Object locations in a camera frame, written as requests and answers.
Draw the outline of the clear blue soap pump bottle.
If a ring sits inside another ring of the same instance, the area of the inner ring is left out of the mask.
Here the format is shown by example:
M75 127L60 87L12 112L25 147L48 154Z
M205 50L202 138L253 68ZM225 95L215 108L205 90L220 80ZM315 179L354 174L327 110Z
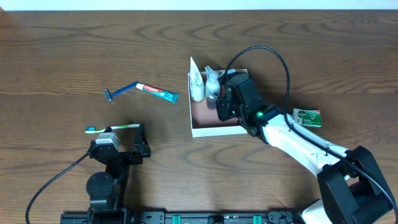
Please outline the clear blue soap pump bottle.
M209 65L205 67L206 83L205 83L205 97L206 105L209 110L216 109L216 100L220 93L220 84L218 81L219 75Z

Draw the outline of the cream box with pink inside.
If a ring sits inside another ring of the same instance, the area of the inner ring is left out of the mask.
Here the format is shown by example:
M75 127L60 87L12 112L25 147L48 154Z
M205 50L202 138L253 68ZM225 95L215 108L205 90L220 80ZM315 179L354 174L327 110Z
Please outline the cream box with pink inside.
M188 102L190 112L190 130L193 138L246 134L247 131L238 125L238 120L233 118L220 121L216 110L209 110L206 100L196 102L192 100L190 90L190 73L188 80Z

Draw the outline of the white Pantene tube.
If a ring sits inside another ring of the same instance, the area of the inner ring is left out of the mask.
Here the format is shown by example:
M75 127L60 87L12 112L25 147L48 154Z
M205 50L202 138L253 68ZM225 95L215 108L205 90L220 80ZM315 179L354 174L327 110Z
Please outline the white Pantene tube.
M190 57L189 88L190 97L193 101L201 102L205 98L204 81L192 57Z

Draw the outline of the green Dettol soap box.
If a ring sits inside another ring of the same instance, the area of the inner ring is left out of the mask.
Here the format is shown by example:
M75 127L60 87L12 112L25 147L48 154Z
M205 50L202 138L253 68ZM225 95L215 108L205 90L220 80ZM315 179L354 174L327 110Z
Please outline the green Dettol soap box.
M298 124L309 128L321 128L322 117L320 110L293 109L292 116Z

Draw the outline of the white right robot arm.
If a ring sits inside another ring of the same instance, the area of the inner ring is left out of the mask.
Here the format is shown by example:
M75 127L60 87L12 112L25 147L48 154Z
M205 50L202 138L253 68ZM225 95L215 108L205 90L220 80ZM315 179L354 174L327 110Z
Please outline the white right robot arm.
M321 199L299 212L302 223L374 223L396 201L365 147L349 150L322 139L291 115L267 104L247 73L223 75L225 94L216 101L221 121L237 118L249 135L283 150L318 180Z

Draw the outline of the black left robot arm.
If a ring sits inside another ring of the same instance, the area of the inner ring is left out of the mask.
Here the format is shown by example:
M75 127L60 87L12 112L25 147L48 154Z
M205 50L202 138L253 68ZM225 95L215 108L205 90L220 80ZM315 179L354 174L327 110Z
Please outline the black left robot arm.
M151 149L142 124L133 124L137 129L133 140L134 149L120 152L120 141L108 126L90 142L88 156L105 165L104 172L93 174L86 183L90 196L89 223L139 223L140 215L123 205L129 168L141 165L143 158L150 157Z

